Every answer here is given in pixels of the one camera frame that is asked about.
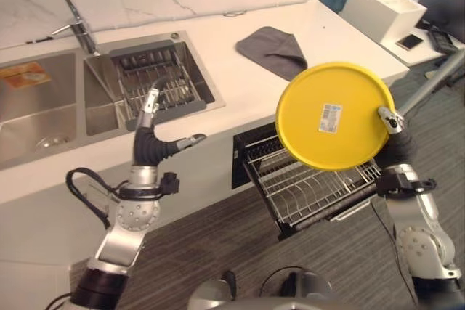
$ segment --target tissue box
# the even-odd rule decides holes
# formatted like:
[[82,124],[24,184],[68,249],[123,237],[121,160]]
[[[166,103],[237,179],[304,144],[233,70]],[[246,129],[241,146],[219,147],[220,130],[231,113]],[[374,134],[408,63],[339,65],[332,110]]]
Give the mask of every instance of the tissue box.
[[381,43],[407,36],[425,11],[426,7],[413,0],[347,0],[339,15]]

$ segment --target faucet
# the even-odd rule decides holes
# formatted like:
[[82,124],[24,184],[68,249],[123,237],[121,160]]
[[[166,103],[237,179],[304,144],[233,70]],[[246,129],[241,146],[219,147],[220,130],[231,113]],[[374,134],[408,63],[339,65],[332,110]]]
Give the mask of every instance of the faucet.
[[58,33],[63,32],[64,30],[71,29],[74,33],[74,36],[78,39],[79,44],[85,52],[93,54],[94,56],[100,56],[100,53],[97,50],[97,45],[95,44],[95,41],[92,38],[89,26],[87,25],[86,21],[83,19],[81,14],[79,14],[76,5],[71,0],[65,1],[68,7],[70,8],[71,12],[73,13],[74,18],[70,21],[69,24],[52,32],[52,35],[55,36]]

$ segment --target sink basin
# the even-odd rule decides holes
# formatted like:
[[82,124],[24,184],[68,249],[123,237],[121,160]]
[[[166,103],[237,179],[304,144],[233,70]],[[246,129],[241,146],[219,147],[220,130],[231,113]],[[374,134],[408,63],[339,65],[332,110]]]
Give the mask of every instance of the sink basin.
[[0,124],[0,162],[41,153],[76,138],[76,106],[67,105]]
[[34,62],[45,69],[49,81],[19,89],[0,81],[0,163],[24,155],[41,156],[76,138],[76,55],[59,54]]
[[224,105],[185,32],[90,57],[84,70],[87,134],[133,131],[150,86],[166,80],[155,123]]
[[166,82],[155,119],[163,123],[224,104],[185,32],[99,45],[2,64],[37,62],[50,80],[13,89],[0,79],[0,169],[134,130],[145,94]]

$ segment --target gray cloth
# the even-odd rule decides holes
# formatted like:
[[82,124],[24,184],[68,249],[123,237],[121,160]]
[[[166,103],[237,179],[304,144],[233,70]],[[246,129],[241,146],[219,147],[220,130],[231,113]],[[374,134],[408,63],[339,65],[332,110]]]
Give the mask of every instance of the gray cloth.
[[291,81],[307,69],[307,61],[293,34],[263,27],[235,45],[240,54]]

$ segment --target dish rack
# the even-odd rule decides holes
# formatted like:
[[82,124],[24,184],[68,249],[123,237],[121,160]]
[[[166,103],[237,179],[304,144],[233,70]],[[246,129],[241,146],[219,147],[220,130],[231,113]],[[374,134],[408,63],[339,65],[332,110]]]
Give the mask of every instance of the dish rack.
[[345,171],[308,167],[287,152],[275,131],[270,135],[270,127],[274,130],[274,124],[264,130],[265,138],[243,144],[240,157],[281,230],[280,239],[338,216],[374,194],[380,170],[373,162]]
[[192,113],[206,108],[173,43],[138,47],[137,52],[118,50],[111,57],[127,119],[135,120],[154,82],[166,81],[158,98],[159,111],[182,110]]

